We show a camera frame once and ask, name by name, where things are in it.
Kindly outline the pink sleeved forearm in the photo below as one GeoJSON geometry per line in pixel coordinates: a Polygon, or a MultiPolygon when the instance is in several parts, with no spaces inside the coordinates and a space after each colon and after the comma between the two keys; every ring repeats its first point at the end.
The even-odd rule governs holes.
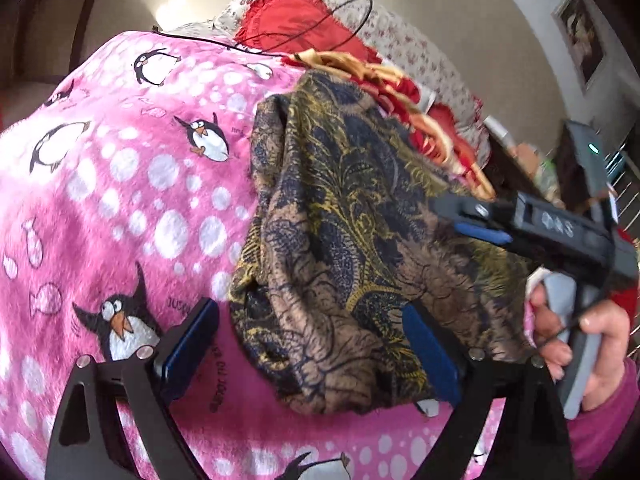
{"type": "Polygon", "coordinates": [[[638,367],[627,356],[630,319],[614,301],[604,300],[582,317],[580,328],[602,340],[582,410],[567,423],[576,477],[590,479],[620,463],[626,478],[628,453],[639,444],[638,367]]]}

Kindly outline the right hand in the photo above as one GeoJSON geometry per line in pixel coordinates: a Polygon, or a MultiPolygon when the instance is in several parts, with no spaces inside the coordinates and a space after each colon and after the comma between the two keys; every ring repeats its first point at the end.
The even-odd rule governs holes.
{"type": "Polygon", "coordinates": [[[578,334],[586,338],[586,346],[584,354],[578,356],[577,344],[560,339],[564,324],[550,309],[544,283],[533,288],[527,301],[534,315],[534,341],[552,378],[563,379],[574,363],[578,367],[576,380],[585,384],[583,392],[576,385],[570,387],[564,408],[567,418],[575,419],[581,412],[600,408],[612,398],[625,377],[630,333],[626,311],[611,300],[603,300],[582,314],[578,334]]]}

